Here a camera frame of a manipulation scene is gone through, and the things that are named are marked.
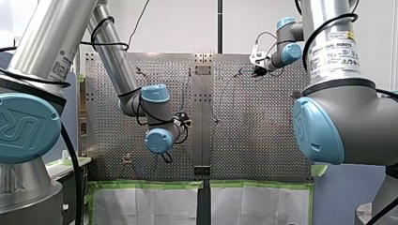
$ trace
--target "wire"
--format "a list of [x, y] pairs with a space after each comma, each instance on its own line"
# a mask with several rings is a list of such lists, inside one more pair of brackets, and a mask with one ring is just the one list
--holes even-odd
[[299, 0], [295, 0], [295, 4], [296, 4], [296, 9], [298, 10], [298, 13], [299, 13], [300, 15], [302, 15], [302, 14], [301, 14], [301, 7], [299, 6]]
[[188, 140], [188, 128], [187, 128], [186, 125], [184, 125], [184, 128], [185, 128], [185, 138], [184, 138], [184, 140], [182, 140], [182, 141], [180, 141], [180, 142], [175, 141], [175, 144], [182, 144], [182, 143], [184, 143], [186, 140]]
[[396, 198], [389, 205], [387, 205], [385, 208], [383, 208], [378, 214], [376, 214], [374, 217], [372, 217], [371, 220], [369, 220], [369, 222], [366, 223], [366, 225], [374, 225], [374, 224], [376, 224], [382, 217], [387, 215], [397, 205], [398, 205], [398, 198]]
[[376, 89], [376, 92], [381, 93], [381, 94], [385, 94], [394, 98], [398, 98], [398, 94], [391, 92], [391, 91], [386, 91], [386, 90], [382, 90], [382, 89]]
[[132, 37], [135, 35], [135, 32], [137, 32], [138, 25], [140, 24], [140, 21], [141, 21], [141, 19], [143, 18], [143, 15], [144, 15], [144, 13], [145, 13], [145, 10], [146, 10], [146, 7], [148, 6], [149, 1], [150, 1], [150, 0], [147, 0], [147, 1], [146, 1], [145, 5], [144, 5], [144, 8], [143, 8], [143, 11], [141, 12], [140, 17], [138, 18], [137, 23], [135, 24], [134, 30], [132, 31], [132, 33], [131, 33], [131, 35], [130, 35], [129, 44], [128, 44], [128, 48], [126, 49], [126, 51], [130, 48], [131, 39], [132, 39]]
[[12, 51], [12, 50], [17, 50], [17, 47], [15, 46], [15, 43], [14, 43], [13, 47], [1, 48], [0, 49], [0, 53], [5, 52], [5, 51]]
[[256, 44], [258, 44], [258, 39], [260, 39], [260, 37], [262, 37], [263, 35], [269, 35], [269, 36], [271, 36], [271, 37], [273, 37], [273, 38], [275, 38], [275, 39], [278, 39], [275, 35], [271, 34], [271, 33], [268, 32], [268, 31], [265, 31], [265, 32], [260, 33], [260, 34], [257, 36], [257, 38], [255, 39], [255, 43], [256, 43]]
[[305, 70], [307, 70], [307, 53], [310, 50], [310, 46], [313, 43], [313, 41], [324, 30], [325, 27], [327, 27], [329, 24], [339, 21], [343, 18], [353, 18], [352, 22], [355, 22], [358, 19], [358, 15], [354, 14], [354, 13], [346, 13], [346, 14], [337, 16], [335, 18], [332, 18], [330, 20], [327, 20], [324, 23], [322, 23], [322, 25], [320, 25], [318, 28], [316, 28], [316, 30], [314, 30], [313, 33], [308, 37], [307, 42], [305, 43], [303, 55], [302, 55], [302, 65], [305, 68]]
[[126, 51], [129, 48], [129, 45], [123, 42], [116, 42], [116, 43], [94, 43], [94, 42], [87, 42], [87, 41], [81, 41], [81, 44], [84, 45], [91, 45], [93, 46], [114, 46], [114, 45], [119, 45], [119, 46], [125, 46], [125, 48], [123, 49], [123, 51]]
[[352, 13], [354, 13], [357, 10], [358, 5], [360, 4], [360, 0], [357, 0], [357, 3], [354, 6], [354, 9], [352, 10]]
[[161, 157], [163, 158], [165, 163], [172, 163], [173, 162], [173, 158], [170, 155], [170, 153], [166, 152], [166, 154], [161, 154]]
[[102, 27], [107, 21], [110, 21], [110, 22], [112, 22], [112, 23], [115, 23], [115, 18], [112, 17], [112, 16], [110, 16], [110, 17], [107, 17], [107, 18], [102, 19], [102, 20], [97, 24], [97, 26], [94, 28], [93, 32], [91, 33], [91, 41], [90, 41], [90, 42], [88, 42], [88, 41], [81, 41], [80, 43], [81, 43], [81, 44], [84, 44], [84, 45], [91, 45], [91, 46], [94, 48], [95, 51], [97, 50], [95, 46], [116, 46], [116, 45], [118, 45], [118, 46], [125, 46], [125, 48], [123, 49], [123, 51], [126, 51], [126, 50], [129, 48], [129, 45], [126, 44], [126, 43], [123, 43], [123, 42], [115, 42], [115, 43], [98, 43], [98, 42], [95, 42], [98, 31], [101, 29], [101, 27]]
[[70, 140], [67, 130], [65, 129], [64, 123], [61, 124], [61, 134], [64, 138], [65, 145], [68, 148], [70, 159], [72, 161], [72, 166], [75, 175], [75, 183], [76, 183], [76, 219], [75, 225], [81, 225], [82, 223], [82, 211], [83, 211], [83, 187], [82, 187], [82, 174], [79, 167], [79, 161], [76, 156], [76, 152], [74, 150], [73, 144]]
[[[0, 53], [5, 52], [5, 51], [11, 51], [11, 50], [16, 50], [18, 47], [13, 46], [13, 47], [6, 47], [6, 48], [1, 48]], [[23, 76], [20, 74], [16, 74], [13, 72], [10, 72], [4, 68], [0, 67], [0, 72], [4, 73], [5, 75], [9, 76], [10, 78], [17, 79], [17, 80], [22, 80], [22, 81], [29, 81], [29, 82], [36, 82], [36, 83], [46, 83], [46, 84], [55, 84], [55, 85], [61, 85], [62, 88], [69, 87], [70, 83], [68, 82], [51, 82], [51, 81], [46, 81], [38, 78], [33, 78], [30, 76]]]

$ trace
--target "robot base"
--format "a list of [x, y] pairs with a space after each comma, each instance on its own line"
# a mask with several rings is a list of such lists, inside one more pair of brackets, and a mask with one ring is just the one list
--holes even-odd
[[0, 208], [0, 221], [2, 225], [62, 225], [62, 210], [62, 185], [55, 182], [46, 196]]

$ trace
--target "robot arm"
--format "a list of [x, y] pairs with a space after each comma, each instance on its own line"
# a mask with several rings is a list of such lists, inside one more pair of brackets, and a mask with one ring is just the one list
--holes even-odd
[[301, 57], [301, 48], [296, 42], [304, 40], [303, 26], [292, 17], [278, 21], [277, 42], [275, 43], [277, 52], [273, 55], [268, 55], [269, 52], [258, 51], [258, 38], [253, 44], [250, 56], [251, 63], [255, 65], [254, 74], [256, 76], [264, 76], [268, 72], [291, 65]]
[[272, 56], [258, 53], [255, 43], [251, 61], [265, 72], [292, 64], [301, 57], [295, 42], [305, 37], [303, 64], [311, 81], [294, 105], [299, 149], [317, 162], [391, 166], [398, 162], [398, 103], [377, 97], [375, 83], [360, 74], [353, 3], [302, 0], [303, 23], [280, 20], [278, 51]]
[[[95, 43], [120, 42], [106, 3], [101, 1], [95, 7], [88, 25], [91, 41]], [[139, 86], [121, 46], [99, 45], [95, 48], [115, 87], [121, 111], [128, 116], [146, 116], [149, 127], [145, 138], [147, 149], [155, 154], [166, 153], [188, 128], [184, 123], [189, 118], [185, 113], [172, 115], [166, 85]]]

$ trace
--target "green tape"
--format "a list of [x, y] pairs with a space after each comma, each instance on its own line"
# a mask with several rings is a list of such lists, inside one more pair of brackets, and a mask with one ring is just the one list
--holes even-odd
[[308, 190], [312, 188], [312, 184], [296, 184], [296, 183], [280, 183], [280, 182], [266, 182], [266, 181], [249, 181], [249, 180], [211, 180], [211, 188], [278, 188], [278, 189], [291, 189], [291, 190]]
[[323, 176], [328, 170], [328, 165], [313, 165], [311, 166], [311, 176]]
[[[79, 163], [84, 162], [86, 160], [90, 159], [89, 157], [79, 157]], [[63, 166], [73, 166], [72, 160], [70, 158], [65, 159], [64, 163], [61, 163], [61, 159], [58, 159], [56, 161], [52, 161], [46, 164], [46, 166], [53, 166], [53, 165], [63, 165]]]
[[88, 185], [88, 224], [93, 225], [94, 222], [94, 196], [96, 194], [96, 188]]
[[310, 200], [308, 204], [308, 225], [313, 225], [313, 217], [314, 217], [314, 184], [307, 185], [310, 186]]

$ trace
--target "pegboard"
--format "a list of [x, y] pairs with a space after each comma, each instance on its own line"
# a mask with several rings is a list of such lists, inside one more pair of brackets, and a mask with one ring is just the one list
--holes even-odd
[[[133, 54], [130, 65], [141, 86], [164, 83], [172, 97], [174, 113], [184, 111], [191, 117], [191, 55]], [[87, 145], [93, 158], [90, 180], [145, 179], [192, 180], [192, 136], [171, 151], [174, 160], [165, 164], [161, 157], [145, 148], [147, 126], [118, 109], [118, 98], [108, 74], [96, 55], [87, 64]], [[122, 158], [131, 155], [131, 163]]]
[[213, 59], [211, 178], [306, 181], [311, 162], [296, 146], [292, 110], [309, 78], [301, 63], [253, 78], [248, 61]]
[[[208, 164], [212, 179], [307, 181], [311, 163], [295, 145], [291, 119], [294, 93], [308, 83], [301, 65], [258, 81], [248, 55], [198, 56], [129, 53], [139, 84], [165, 83], [173, 112], [186, 111], [193, 120], [189, 139], [171, 151], [171, 164], [145, 149], [147, 127], [123, 115], [100, 58], [86, 56], [89, 178], [193, 180], [194, 166]], [[121, 161], [127, 154], [131, 164]]]

